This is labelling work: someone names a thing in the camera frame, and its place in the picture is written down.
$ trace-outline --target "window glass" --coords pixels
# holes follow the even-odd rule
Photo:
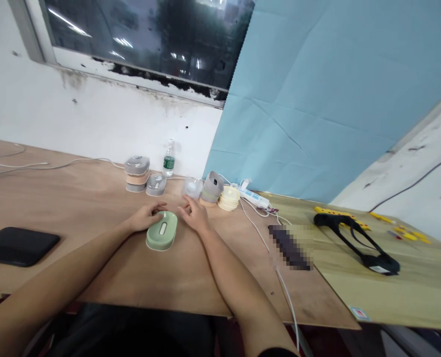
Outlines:
[[[46,0],[54,46],[228,89],[253,0]]]

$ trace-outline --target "forearm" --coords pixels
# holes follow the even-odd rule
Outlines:
[[[80,295],[131,233],[123,222],[59,259],[3,301],[0,346],[14,334],[18,335],[15,348],[28,343],[39,328]]]
[[[200,232],[212,272],[225,302],[237,318],[246,356],[282,347],[298,356],[285,326],[257,280],[213,229]]]
[[[259,308],[277,315],[257,280],[219,234],[211,229],[201,232],[200,237],[216,283],[234,315],[248,318]]]

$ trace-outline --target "person's left hand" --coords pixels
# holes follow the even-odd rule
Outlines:
[[[159,222],[163,217],[157,213],[160,211],[166,211],[166,205],[166,202],[158,201],[141,207],[138,212],[127,219],[130,229],[133,232],[144,231],[154,223]]]

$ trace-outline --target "person's right hand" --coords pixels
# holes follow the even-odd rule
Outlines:
[[[181,217],[197,233],[209,230],[211,225],[209,224],[206,208],[187,195],[183,197],[187,200],[187,203],[184,207],[178,207]]]

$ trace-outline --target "green bottle label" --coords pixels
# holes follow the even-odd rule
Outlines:
[[[173,156],[165,156],[165,163],[163,167],[168,170],[174,169],[174,157]]]

